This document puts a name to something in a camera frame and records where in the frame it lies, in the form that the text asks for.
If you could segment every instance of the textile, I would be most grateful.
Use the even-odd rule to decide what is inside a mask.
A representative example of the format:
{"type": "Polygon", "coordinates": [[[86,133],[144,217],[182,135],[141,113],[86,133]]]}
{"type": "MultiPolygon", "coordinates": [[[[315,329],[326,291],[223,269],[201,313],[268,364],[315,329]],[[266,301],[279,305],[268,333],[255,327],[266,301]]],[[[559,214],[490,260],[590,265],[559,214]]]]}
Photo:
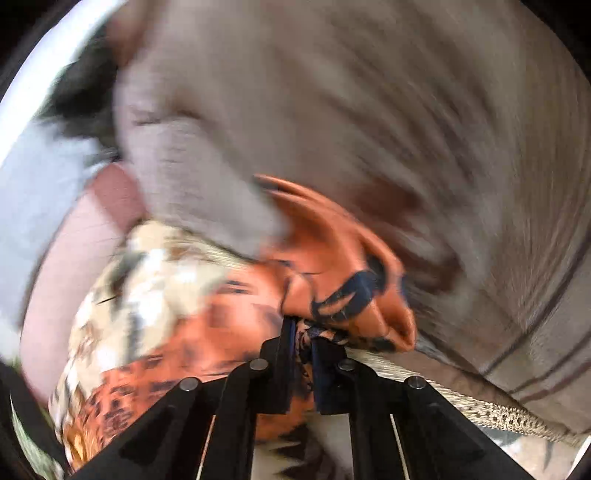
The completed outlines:
{"type": "Polygon", "coordinates": [[[57,231],[37,274],[20,339],[22,373],[43,403],[68,358],[68,338],[84,297],[145,207],[121,163],[89,183],[57,231]]]}
{"type": "Polygon", "coordinates": [[[11,405],[11,407],[14,433],[23,454],[31,464],[33,470],[35,470],[35,473],[45,480],[57,480],[61,478],[61,467],[28,437],[17,413],[14,411],[14,405],[11,405]]]}
{"type": "Polygon", "coordinates": [[[0,168],[0,318],[20,327],[37,269],[64,217],[105,158],[91,138],[31,122],[0,168]]]}
{"type": "Polygon", "coordinates": [[[50,412],[80,468],[182,378],[215,380],[258,356],[284,315],[302,318],[291,410],[261,416],[258,439],[289,433],[312,405],[309,340],[409,351],[403,269],[386,245],[324,197],[261,179],[290,221],[284,242],[246,263],[182,230],[137,227],[76,315],[50,412]]]}
{"type": "Polygon", "coordinates": [[[546,25],[518,0],[157,3],[115,99],[157,217],[256,256],[282,230],[252,176],[305,184],[397,253],[420,351],[591,429],[591,88],[546,25]]]}

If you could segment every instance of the braided rope trim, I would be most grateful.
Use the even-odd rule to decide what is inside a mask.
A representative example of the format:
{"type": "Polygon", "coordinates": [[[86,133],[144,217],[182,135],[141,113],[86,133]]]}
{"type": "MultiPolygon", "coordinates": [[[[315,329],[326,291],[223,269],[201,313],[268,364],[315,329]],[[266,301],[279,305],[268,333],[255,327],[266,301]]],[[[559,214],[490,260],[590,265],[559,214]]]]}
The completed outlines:
{"type": "MultiPolygon", "coordinates": [[[[394,365],[392,362],[375,353],[356,349],[347,349],[347,353],[351,358],[371,367],[380,377],[402,382],[413,375],[420,375],[394,365]]],[[[468,395],[454,392],[429,379],[425,380],[443,398],[462,412],[468,420],[479,427],[488,427],[520,433],[522,435],[532,435],[551,442],[563,442],[573,447],[580,447],[587,437],[586,435],[573,433],[560,425],[547,423],[524,408],[505,407],[491,402],[477,400],[468,395]]]]}

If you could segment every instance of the black fabric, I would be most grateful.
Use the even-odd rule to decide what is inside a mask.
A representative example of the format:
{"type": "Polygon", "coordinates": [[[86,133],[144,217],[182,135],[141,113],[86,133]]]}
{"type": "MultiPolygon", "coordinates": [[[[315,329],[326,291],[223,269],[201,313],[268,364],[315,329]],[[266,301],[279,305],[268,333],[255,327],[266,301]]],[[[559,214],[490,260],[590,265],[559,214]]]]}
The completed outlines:
{"type": "Polygon", "coordinates": [[[7,480],[37,480],[22,452],[12,428],[12,408],[8,388],[0,377],[0,478],[7,480]]]}
{"type": "Polygon", "coordinates": [[[10,405],[10,399],[12,399],[14,410],[29,438],[43,452],[56,460],[65,472],[68,472],[70,467],[64,447],[57,440],[53,429],[43,417],[37,401],[23,378],[15,369],[0,362],[0,380],[5,391],[9,394],[8,405],[10,405]]]}

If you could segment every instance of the dark hair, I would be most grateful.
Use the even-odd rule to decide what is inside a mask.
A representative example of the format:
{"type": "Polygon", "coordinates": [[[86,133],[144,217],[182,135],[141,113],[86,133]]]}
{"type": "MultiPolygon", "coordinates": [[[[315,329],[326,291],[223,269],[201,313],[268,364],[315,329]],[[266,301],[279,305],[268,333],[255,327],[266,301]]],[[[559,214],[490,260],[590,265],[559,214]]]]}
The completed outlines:
{"type": "Polygon", "coordinates": [[[80,57],[64,69],[39,117],[61,123],[66,137],[97,138],[104,148],[116,151],[112,106],[116,74],[103,24],[80,57]]]}

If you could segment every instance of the orange patterned fabric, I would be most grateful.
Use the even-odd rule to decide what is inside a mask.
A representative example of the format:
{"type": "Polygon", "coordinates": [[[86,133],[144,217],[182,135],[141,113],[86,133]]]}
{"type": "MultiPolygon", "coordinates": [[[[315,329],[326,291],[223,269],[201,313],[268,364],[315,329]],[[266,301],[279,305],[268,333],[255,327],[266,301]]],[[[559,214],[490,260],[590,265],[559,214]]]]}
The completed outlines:
{"type": "MultiPolygon", "coordinates": [[[[258,356],[284,315],[300,317],[297,351],[314,336],[371,349],[409,351],[415,324],[401,292],[398,258],[338,205],[301,186],[261,177],[291,224],[262,261],[231,270],[200,313],[179,318],[151,355],[102,374],[64,438],[82,438],[79,468],[184,377],[210,381],[258,356]]],[[[261,416],[258,439],[286,433],[312,407],[311,370],[300,361],[304,392],[283,417],[261,416]]]]}

